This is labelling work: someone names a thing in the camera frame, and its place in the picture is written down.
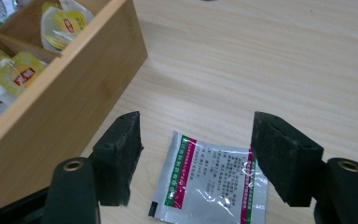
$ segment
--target screw hole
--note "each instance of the screw hole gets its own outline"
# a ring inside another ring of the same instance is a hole
[[[358,172],[358,165],[350,161],[339,161],[338,165],[347,171]]]
[[[63,170],[67,172],[72,172],[80,169],[83,165],[83,161],[70,161],[63,166]]]

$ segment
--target wooden box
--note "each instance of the wooden box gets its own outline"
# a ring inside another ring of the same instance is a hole
[[[78,156],[147,57],[131,0],[78,0],[95,18],[60,54],[41,47],[43,0],[0,27],[0,49],[48,63],[0,117],[0,207],[49,185]]]

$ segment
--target light wood surface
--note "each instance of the light wood surface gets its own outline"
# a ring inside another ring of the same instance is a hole
[[[149,58],[89,143],[121,114],[141,112],[145,150],[128,207],[103,223],[159,223],[148,209],[172,130],[248,147],[254,112],[275,114],[358,161],[358,1],[135,0]],[[314,223],[269,185],[267,223]]]
[[[38,45],[39,20],[29,33],[33,38],[10,29],[14,21],[0,28],[0,49],[11,54],[28,50],[50,59],[0,117],[0,207],[48,186],[54,167],[84,150],[147,57],[133,2],[99,3],[98,16],[58,56]],[[11,19],[26,21],[32,8]]]

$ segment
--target red stripe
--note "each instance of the red stripe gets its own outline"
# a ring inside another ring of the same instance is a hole
[[[248,212],[248,201],[249,201],[249,193],[251,188],[249,188],[249,184],[251,183],[252,177],[252,159],[253,153],[249,151],[248,161],[246,162],[245,167],[245,186],[243,188],[243,197],[242,197],[242,209],[241,209],[241,224],[245,224]]]
[[[188,174],[190,173],[191,162],[193,161],[193,154],[196,148],[197,140],[189,138],[185,158],[182,163],[182,169],[179,176],[179,182],[176,188],[173,207],[182,209],[183,199],[185,198],[186,185]]]

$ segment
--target table surface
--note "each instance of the table surface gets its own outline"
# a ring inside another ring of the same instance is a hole
[[[160,223],[147,213],[174,130],[249,147],[254,112],[263,111],[323,146],[324,161],[358,161],[358,1],[134,3],[149,58],[84,154],[135,110],[145,150],[129,205],[103,207],[103,223]],[[312,212],[268,186],[266,223],[314,223]]]

